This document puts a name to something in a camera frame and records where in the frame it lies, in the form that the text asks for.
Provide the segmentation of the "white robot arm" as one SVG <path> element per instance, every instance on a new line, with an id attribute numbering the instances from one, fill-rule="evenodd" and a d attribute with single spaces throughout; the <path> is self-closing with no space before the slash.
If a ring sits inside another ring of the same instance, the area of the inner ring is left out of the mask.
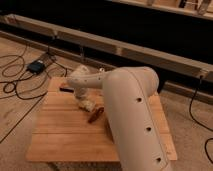
<path id="1" fill-rule="evenodd" d="M 100 89 L 123 171 L 173 171 L 153 119 L 149 97 L 159 78 L 150 67 L 120 67 L 91 74 L 81 65 L 67 77 L 78 95 Z"/>

